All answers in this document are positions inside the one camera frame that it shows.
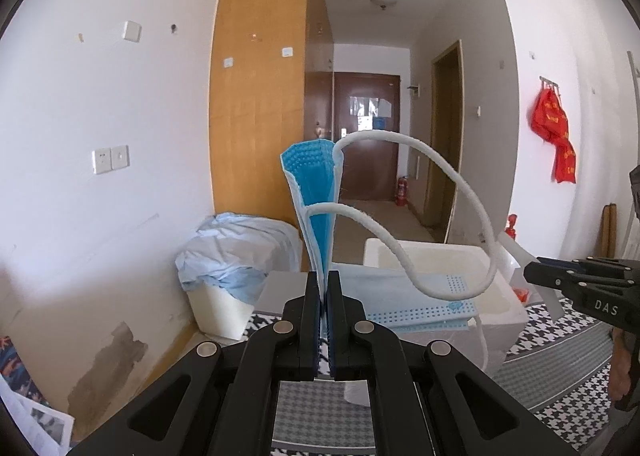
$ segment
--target door frame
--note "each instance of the door frame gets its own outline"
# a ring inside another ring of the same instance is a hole
[[[436,68],[437,63],[444,59],[447,55],[452,53],[453,51],[457,51],[458,53],[458,78],[460,79],[460,154],[458,156],[458,165],[454,165],[453,167],[456,171],[460,172],[462,168],[462,154],[464,147],[464,137],[465,137],[465,75],[464,75],[464,65],[463,65],[463,55],[462,55],[462,39],[457,39],[451,46],[449,46],[446,50],[444,50],[441,54],[439,54],[436,58],[431,61],[431,130],[430,130],[430,144],[435,143],[435,133],[436,133],[436,115],[437,115],[437,107],[438,107],[438,91],[436,89]],[[428,190],[428,187],[433,182],[434,176],[434,168],[438,168],[435,164],[431,163],[427,172],[427,187],[425,191]],[[458,202],[458,186],[454,190],[453,202],[451,204],[451,210],[449,213],[449,217],[447,219],[447,229],[444,235],[444,243],[447,243],[449,240],[449,233],[451,230],[451,224],[453,222],[453,216],[456,211],[456,204]],[[425,213],[425,208],[427,206],[428,200],[425,197],[424,206],[422,208],[422,214]]]

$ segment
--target floor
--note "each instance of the floor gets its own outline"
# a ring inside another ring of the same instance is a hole
[[[340,203],[368,214],[391,232],[396,240],[433,242],[429,231],[407,207],[398,207],[392,201],[344,200]],[[373,237],[374,235],[361,224],[350,218],[338,216],[335,220],[334,262],[362,264],[364,243]]]

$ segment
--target metal rivet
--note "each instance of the metal rivet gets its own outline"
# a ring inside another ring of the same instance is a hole
[[[447,341],[434,341],[431,343],[431,351],[435,355],[444,357],[451,353],[451,344],[449,344]]]
[[[210,357],[216,354],[218,347],[213,342],[203,342],[196,348],[196,353],[201,357]]]
[[[373,328],[375,326],[373,325],[373,322],[370,321],[358,321],[356,322],[354,329],[358,332],[358,333],[371,333],[373,331]]]
[[[273,331],[276,333],[290,333],[293,331],[293,324],[289,321],[278,321],[273,325]]]

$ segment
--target white wall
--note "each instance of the white wall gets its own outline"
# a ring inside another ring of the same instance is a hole
[[[400,132],[409,134],[411,119],[411,65],[407,48],[366,44],[336,44],[334,71],[400,76]],[[398,178],[407,175],[408,148],[398,151]]]
[[[640,31],[620,0],[506,3],[520,85],[511,201],[511,212],[519,216],[518,241],[536,256],[588,255],[602,207],[615,202],[620,245],[632,204],[628,172],[638,159],[638,120],[626,51],[640,56]],[[551,180],[555,148],[530,130],[540,75],[560,84],[577,151],[577,185]]]
[[[173,261],[213,210],[216,2],[25,0],[0,40],[0,334],[57,408],[118,324],[148,344],[131,391],[190,319]],[[121,144],[130,167],[94,176]]]
[[[412,135],[429,143],[431,64],[458,39],[463,61],[463,149],[460,173],[476,191],[496,231],[508,216],[518,147],[518,78],[509,16],[504,0],[450,0],[411,48]],[[478,118],[476,108],[481,107]],[[417,153],[411,152],[410,162]],[[422,210],[428,161],[422,157],[418,179],[410,180],[409,198]],[[450,241],[478,244],[480,221],[460,196]]]

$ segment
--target wooden wardrobe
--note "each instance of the wooden wardrobe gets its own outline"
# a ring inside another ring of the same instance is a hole
[[[297,223],[280,154],[331,128],[333,57],[324,0],[219,0],[209,99],[217,213]]]

